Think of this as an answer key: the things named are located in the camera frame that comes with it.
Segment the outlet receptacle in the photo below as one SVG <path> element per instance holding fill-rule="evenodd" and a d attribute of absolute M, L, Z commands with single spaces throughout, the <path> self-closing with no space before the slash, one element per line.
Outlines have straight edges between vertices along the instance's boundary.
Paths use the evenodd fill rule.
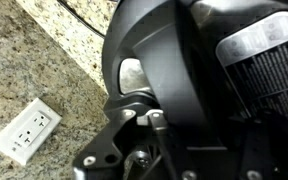
<path fill-rule="evenodd" d="M 36 98 L 0 132 L 0 151 L 25 165 L 61 117 Z"/>

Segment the black cable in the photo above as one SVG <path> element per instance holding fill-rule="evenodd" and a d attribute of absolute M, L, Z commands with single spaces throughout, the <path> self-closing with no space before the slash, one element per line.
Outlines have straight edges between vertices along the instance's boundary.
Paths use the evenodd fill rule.
<path fill-rule="evenodd" d="M 72 9 L 65 1 L 63 0 L 57 0 L 58 3 L 60 3 L 71 15 L 73 15 L 78 21 L 80 21 L 84 26 L 86 26 L 88 29 L 90 29 L 92 32 L 100 36 L 101 38 L 105 38 L 105 35 L 102 34 L 100 31 L 95 29 L 93 26 L 91 26 L 88 22 L 86 22 L 81 16 L 79 16 L 74 9 Z"/>

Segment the white outlet cover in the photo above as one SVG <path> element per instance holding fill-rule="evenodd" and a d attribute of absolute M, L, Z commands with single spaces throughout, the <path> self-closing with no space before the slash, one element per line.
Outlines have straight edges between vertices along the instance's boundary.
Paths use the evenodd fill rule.
<path fill-rule="evenodd" d="M 39 132 L 37 137 L 33 139 L 29 146 L 21 146 L 14 141 L 14 134 L 18 133 L 21 128 L 25 128 L 24 125 L 27 126 L 27 121 L 37 113 L 46 116 L 49 122 L 46 124 L 45 128 Z M 21 165 L 26 165 L 27 161 L 43 144 L 61 119 L 61 116 L 39 98 L 36 98 L 0 132 L 0 151 L 16 160 Z"/>

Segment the speckled granite surface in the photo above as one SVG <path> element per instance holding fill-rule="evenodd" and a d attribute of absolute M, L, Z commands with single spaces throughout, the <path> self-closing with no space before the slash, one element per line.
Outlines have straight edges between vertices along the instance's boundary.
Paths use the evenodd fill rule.
<path fill-rule="evenodd" d="M 105 90 L 101 73 L 103 39 L 79 23 L 56 0 L 16 1 Z M 103 34 L 117 5 L 108 0 L 67 0 L 67 3 Z"/>
<path fill-rule="evenodd" d="M 63 119 L 25 167 L 0 153 L 0 179 L 70 179 L 74 156 L 106 124 L 102 88 L 20 5 L 0 0 L 0 130 L 35 97 Z"/>

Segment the electrical outlet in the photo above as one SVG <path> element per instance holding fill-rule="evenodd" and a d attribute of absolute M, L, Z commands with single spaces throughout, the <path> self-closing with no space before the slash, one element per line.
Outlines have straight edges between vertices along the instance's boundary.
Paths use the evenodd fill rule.
<path fill-rule="evenodd" d="M 60 120 L 56 112 L 36 98 L 0 132 L 0 151 L 26 165 Z"/>

